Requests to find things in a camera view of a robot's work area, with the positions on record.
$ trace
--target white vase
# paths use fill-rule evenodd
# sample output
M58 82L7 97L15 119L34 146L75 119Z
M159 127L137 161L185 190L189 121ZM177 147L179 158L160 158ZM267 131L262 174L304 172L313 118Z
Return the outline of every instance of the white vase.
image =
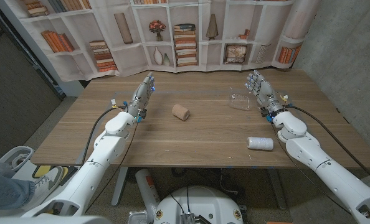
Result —
M159 51L157 47L154 48L153 57L154 57L154 62L156 62L156 64L158 65L163 64L163 55L161 54L161 52Z

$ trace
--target picture frame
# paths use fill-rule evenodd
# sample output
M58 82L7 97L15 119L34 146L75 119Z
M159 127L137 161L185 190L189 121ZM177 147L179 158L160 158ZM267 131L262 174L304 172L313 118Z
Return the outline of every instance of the picture frame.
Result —
M247 45L227 44L225 46L224 63L244 64L246 61Z

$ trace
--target white cylinder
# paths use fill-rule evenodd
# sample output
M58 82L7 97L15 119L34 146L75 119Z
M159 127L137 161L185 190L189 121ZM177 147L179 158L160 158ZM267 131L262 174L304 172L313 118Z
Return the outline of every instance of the white cylinder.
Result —
M148 169L142 169L135 174L136 182L140 188L143 203L147 211L147 222L153 223L160 198L154 186L152 176Z
M248 137L247 147L249 149L272 150L273 140L270 138Z

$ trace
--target wooden table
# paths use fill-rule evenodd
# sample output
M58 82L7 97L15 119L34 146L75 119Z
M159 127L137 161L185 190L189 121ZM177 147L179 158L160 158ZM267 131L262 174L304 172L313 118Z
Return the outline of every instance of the wooden table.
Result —
M280 72L266 69L260 72L276 91L288 94L295 106L309 111L325 123L370 168L370 147L303 70ZM277 142L271 125L261 117L257 104L252 111L228 106L229 88L244 90L248 73L154 72L156 91L147 106L146 119L138 125L123 166L293 168L294 165ZM60 166L78 164L93 123L109 107L110 99L115 96L118 103L128 101L147 74L143 72L130 77L93 80L31 161ZM188 120L181 121L171 114L172 107L177 103L191 111ZM357 163L317 122L296 110L290 111L306 122L309 132L333 159L346 168L358 168ZM118 112L114 110L106 115L95 136ZM246 139L249 136L274 139L273 151L248 149Z

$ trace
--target flowers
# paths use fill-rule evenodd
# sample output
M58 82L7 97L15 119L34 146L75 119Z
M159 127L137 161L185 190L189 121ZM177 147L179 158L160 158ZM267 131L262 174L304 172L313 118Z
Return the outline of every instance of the flowers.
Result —
M150 32L153 32L153 33L160 33L162 31L164 31L166 29L166 25L164 25L162 22L160 21L152 21L150 24L149 24L149 30Z

